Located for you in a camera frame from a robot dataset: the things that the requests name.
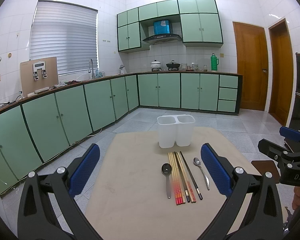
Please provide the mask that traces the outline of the kitchen faucet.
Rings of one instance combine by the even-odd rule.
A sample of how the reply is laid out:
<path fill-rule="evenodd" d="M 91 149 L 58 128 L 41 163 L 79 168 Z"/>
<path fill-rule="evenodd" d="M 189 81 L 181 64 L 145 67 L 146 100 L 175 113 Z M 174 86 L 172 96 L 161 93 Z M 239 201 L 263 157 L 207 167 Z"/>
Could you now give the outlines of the kitchen faucet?
<path fill-rule="evenodd" d="M 93 59 L 89 59 L 89 70 L 88 72 L 91 74 L 91 78 L 95 78 L 95 72 L 94 72 L 94 64 L 93 64 Z"/>

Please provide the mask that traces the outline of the green lower cabinets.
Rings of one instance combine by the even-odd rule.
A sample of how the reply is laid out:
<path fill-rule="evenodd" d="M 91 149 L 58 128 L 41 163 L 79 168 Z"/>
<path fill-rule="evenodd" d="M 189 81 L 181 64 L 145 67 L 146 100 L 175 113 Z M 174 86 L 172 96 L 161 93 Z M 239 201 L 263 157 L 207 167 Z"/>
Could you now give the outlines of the green lower cabinets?
<path fill-rule="evenodd" d="M 157 72 L 78 82 L 0 109 L 0 194 L 139 107 L 235 115 L 243 77 Z"/>

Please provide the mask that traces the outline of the green cabinets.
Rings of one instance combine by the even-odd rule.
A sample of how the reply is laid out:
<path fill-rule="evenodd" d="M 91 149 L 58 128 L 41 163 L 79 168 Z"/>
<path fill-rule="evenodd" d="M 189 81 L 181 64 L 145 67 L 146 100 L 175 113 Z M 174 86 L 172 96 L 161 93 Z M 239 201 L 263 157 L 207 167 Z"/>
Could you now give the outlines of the green cabinets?
<path fill-rule="evenodd" d="M 220 48 L 223 33 L 216 0 L 166 0 L 117 15 L 120 52 L 149 50 L 167 42 Z"/>
<path fill-rule="evenodd" d="M 157 72 L 78 82 L 0 109 L 0 194 L 139 107 L 235 115 L 243 77 Z"/>

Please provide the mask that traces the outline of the plain bamboo chopstick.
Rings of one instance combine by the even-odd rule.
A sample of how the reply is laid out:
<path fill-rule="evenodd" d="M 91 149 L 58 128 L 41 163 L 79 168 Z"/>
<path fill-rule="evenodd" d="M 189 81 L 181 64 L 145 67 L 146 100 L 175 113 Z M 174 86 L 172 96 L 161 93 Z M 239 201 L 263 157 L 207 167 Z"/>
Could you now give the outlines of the plain bamboo chopstick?
<path fill-rule="evenodd" d="M 187 190 L 188 190 L 188 193 L 189 193 L 189 197 L 190 197 L 191 203 L 195 203 L 196 200 L 195 200 L 194 196 L 192 195 L 192 192 L 191 192 L 191 184 L 190 184 L 190 182 L 189 182 L 189 180 L 188 180 L 188 177 L 187 177 L 185 168 L 184 168 L 184 166 L 183 166 L 183 162 L 182 162 L 182 160 L 181 160 L 180 152 L 177 152 L 177 157 L 178 157 L 179 164 L 180 164 L 180 166 L 181 166 L 181 170 L 182 170 L 182 173 L 183 173 L 183 176 L 184 176 L 186 185 L 187 185 Z"/>

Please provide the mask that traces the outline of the red striped bamboo chopstick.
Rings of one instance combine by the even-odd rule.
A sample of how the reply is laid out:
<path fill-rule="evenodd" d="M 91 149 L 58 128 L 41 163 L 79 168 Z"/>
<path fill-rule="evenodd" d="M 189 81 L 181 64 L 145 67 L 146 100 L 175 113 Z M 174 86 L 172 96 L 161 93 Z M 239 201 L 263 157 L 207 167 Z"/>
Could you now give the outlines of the red striped bamboo chopstick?
<path fill-rule="evenodd" d="M 182 160 L 182 158 L 181 158 L 181 160 Z M 183 161 L 183 160 L 182 160 Z M 183 165 L 184 165 L 184 163 L 183 163 Z M 184 167 L 185 168 L 185 167 Z M 186 170 L 185 170 L 186 171 Z M 188 176 L 187 176 L 188 177 Z M 189 180 L 189 179 L 188 179 Z M 189 181 L 190 182 L 190 181 Z M 194 196 L 194 193 L 193 193 L 193 190 L 192 190 L 192 187 L 191 187 L 191 192 L 192 192 L 192 195 Z M 194 196 L 194 198 L 195 198 L 195 196 Z M 196 198 L 195 198 L 196 199 Z"/>

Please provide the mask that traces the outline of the range hood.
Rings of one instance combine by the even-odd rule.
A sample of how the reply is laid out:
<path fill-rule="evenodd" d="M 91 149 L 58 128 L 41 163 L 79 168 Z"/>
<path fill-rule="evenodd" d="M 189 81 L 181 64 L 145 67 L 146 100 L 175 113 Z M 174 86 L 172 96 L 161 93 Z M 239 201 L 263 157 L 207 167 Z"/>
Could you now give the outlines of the range hood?
<path fill-rule="evenodd" d="M 143 39 L 150 45 L 155 45 L 165 42 L 179 42 L 181 36 L 173 33 L 173 28 L 170 20 L 160 20 L 153 23 L 154 34 Z"/>

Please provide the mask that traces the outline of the silver metal spoon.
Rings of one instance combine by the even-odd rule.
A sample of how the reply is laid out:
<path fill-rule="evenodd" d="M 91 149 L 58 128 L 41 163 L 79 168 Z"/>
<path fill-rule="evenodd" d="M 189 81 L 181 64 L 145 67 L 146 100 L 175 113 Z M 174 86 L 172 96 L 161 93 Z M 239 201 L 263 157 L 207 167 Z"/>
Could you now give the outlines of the silver metal spoon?
<path fill-rule="evenodd" d="M 210 190 L 210 182 L 209 182 L 209 179 L 208 179 L 207 175 L 205 174 L 205 172 L 204 172 L 204 170 L 203 170 L 203 168 L 201 166 L 200 160 L 197 157 L 194 157 L 193 163 L 194 163 L 195 166 L 197 166 L 200 169 L 200 171 L 201 171 L 201 173 L 202 173 L 202 175 L 204 177 L 206 188 L 209 191 Z"/>

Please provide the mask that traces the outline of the black chopstick silver band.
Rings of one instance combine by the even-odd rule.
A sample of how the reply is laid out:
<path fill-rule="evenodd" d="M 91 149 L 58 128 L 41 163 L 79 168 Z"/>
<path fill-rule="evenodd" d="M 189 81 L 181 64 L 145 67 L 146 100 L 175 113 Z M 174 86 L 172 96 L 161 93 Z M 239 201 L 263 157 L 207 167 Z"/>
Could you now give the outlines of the black chopstick silver band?
<path fill-rule="evenodd" d="M 193 175 L 192 175 L 192 172 L 191 172 L 191 170 L 190 170 L 190 168 L 189 168 L 189 166 L 188 166 L 188 164 L 187 164 L 187 161 L 186 161 L 186 159 L 184 158 L 183 153 L 182 153 L 181 151 L 180 151 L 180 155 L 181 155 L 181 157 L 182 157 L 182 159 L 183 159 L 183 161 L 184 161 L 184 163 L 185 163 L 185 166 L 186 166 L 186 168 L 187 168 L 187 171 L 188 171 L 188 173 L 189 173 L 189 175 L 190 175 L 190 178 L 191 178 L 191 180 L 192 180 L 192 182 L 193 182 L 193 185 L 194 185 L 194 187 L 195 187 L 195 189 L 196 189 L 196 191 L 197 191 L 197 194 L 198 194 L 200 200 L 203 200 L 203 196 L 202 196 L 202 194 L 201 194 L 201 192 L 200 192 L 200 190 L 199 190 L 199 187 L 198 187 L 198 185 L 197 185 L 197 183 L 196 183 L 196 181 L 195 181 L 195 179 L 194 179 L 194 177 L 193 177 Z"/>
<path fill-rule="evenodd" d="M 181 169 L 181 165 L 180 165 L 180 162 L 179 162 L 179 159 L 178 159 L 177 152 L 174 152 L 174 156 L 175 156 L 177 166 L 178 166 L 178 169 L 179 169 L 181 182 L 183 184 L 183 188 L 184 188 L 184 192 L 185 192 L 185 197 L 186 197 L 187 202 L 189 203 L 191 199 L 190 199 L 190 195 L 189 195 L 189 192 L 188 192 L 188 189 L 187 189 L 187 185 L 186 185 L 186 181 L 185 181 L 185 178 L 184 178 L 184 175 L 183 175 L 183 171 Z"/>

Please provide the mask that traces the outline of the black wok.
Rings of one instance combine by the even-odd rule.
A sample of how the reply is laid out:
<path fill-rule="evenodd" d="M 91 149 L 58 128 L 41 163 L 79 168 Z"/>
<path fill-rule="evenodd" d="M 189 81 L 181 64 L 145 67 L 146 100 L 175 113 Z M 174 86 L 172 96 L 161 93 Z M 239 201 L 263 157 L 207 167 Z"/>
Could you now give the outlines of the black wok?
<path fill-rule="evenodd" d="M 169 63 L 166 63 L 166 67 L 168 68 L 168 71 L 178 71 L 180 64 L 172 60 Z"/>

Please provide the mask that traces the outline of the red patterned bamboo chopstick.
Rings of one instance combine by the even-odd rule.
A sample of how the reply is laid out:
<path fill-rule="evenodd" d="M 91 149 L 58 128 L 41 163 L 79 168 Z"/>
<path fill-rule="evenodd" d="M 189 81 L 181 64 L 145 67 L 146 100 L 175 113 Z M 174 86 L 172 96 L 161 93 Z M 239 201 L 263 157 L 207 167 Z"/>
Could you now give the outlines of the red patterned bamboo chopstick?
<path fill-rule="evenodd" d="M 180 201 L 181 201 L 181 204 L 184 204 L 184 197 L 183 197 L 182 187 L 181 187 L 181 183 L 180 183 L 180 176 L 179 176 L 179 170 L 178 170 L 178 167 L 177 167 L 177 161 L 176 161 L 176 157 L 175 157 L 175 152 L 172 153 L 172 158 L 173 158 L 174 169 L 175 169 L 176 178 L 177 178 L 177 184 L 178 184 L 178 191 L 179 191 L 179 195 L 180 195 Z"/>
<path fill-rule="evenodd" d="M 176 184 L 176 187 L 177 187 L 177 192 L 178 192 L 178 196 L 179 196 L 179 203 L 181 204 L 181 201 L 180 201 L 180 195 L 179 195 L 179 191 L 178 191 L 178 184 L 177 184 L 177 178 L 176 178 L 175 169 L 174 169 L 174 176 L 175 176 L 175 184 Z"/>
<path fill-rule="evenodd" d="M 175 176 L 174 176 L 174 169 L 173 169 L 173 163 L 172 163 L 172 158 L 171 158 L 171 152 L 168 152 L 168 158 L 169 158 L 169 163 L 172 167 L 172 187 L 173 187 L 173 191 L 174 191 L 174 197 L 175 197 L 175 202 L 176 205 L 179 205 L 179 196 L 178 196 L 178 192 L 177 192 L 177 187 L 175 184 Z"/>

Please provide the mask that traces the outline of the white cooking pot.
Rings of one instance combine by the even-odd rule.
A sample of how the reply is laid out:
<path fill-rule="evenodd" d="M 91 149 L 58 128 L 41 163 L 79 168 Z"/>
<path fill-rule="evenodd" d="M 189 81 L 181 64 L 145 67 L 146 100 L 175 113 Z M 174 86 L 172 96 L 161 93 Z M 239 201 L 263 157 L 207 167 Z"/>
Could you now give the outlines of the white cooking pot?
<path fill-rule="evenodd" d="M 154 60 L 151 62 L 151 71 L 152 72 L 158 72 L 162 71 L 161 62 Z"/>

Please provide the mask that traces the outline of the white double utensil holder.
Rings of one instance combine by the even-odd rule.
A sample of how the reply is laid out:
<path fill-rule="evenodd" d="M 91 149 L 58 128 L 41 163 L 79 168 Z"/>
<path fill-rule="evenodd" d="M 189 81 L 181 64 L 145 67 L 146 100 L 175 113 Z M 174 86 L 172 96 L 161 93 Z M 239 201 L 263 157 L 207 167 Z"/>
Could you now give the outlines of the white double utensil holder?
<path fill-rule="evenodd" d="M 161 148 L 172 148 L 175 144 L 186 147 L 191 144 L 195 119 L 191 115 L 163 115 L 157 117 L 158 143 Z"/>

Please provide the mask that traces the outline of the green thermos flask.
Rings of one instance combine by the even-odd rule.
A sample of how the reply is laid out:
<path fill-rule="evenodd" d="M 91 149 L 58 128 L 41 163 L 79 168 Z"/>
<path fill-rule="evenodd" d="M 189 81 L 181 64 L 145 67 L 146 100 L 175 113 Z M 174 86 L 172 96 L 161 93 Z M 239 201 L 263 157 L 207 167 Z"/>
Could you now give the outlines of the green thermos flask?
<path fill-rule="evenodd" d="M 219 59 L 214 53 L 212 53 L 210 57 L 210 61 L 211 61 L 211 71 L 216 72 L 218 70 Z"/>

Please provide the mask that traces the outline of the brown wooden door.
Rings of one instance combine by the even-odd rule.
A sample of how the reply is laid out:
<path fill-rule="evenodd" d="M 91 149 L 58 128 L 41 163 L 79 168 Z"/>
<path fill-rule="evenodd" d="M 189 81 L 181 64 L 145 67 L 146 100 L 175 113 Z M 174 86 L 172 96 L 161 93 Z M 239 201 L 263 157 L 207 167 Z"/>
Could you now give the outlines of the brown wooden door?
<path fill-rule="evenodd" d="M 282 19 L 269 28 L 273 78 L 269 113 L 286 125 L 293 95 L 293 52 L 287 21 Z"/>
<path fill-rule="evenodd" d="M 237 72 L 243 76 L 240 107 L 263 111 L 268 88 L 268 51 L 262 27 L 234 22 Z"/>

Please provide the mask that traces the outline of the black spoon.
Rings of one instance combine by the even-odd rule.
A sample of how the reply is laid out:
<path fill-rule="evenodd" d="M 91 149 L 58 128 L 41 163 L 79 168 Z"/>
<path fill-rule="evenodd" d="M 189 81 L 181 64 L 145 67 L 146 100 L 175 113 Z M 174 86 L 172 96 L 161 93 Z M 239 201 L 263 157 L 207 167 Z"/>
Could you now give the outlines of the black spoon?
<path fill-rule="evenodd" d="M 172 173 L 172 167 L 169 163 L 164 163 L 161 167 L 161 172 L 166 178 L 166 195 L 167 198 L 171 198 L 171 186 L 170 186 L 170 175 Z"/>

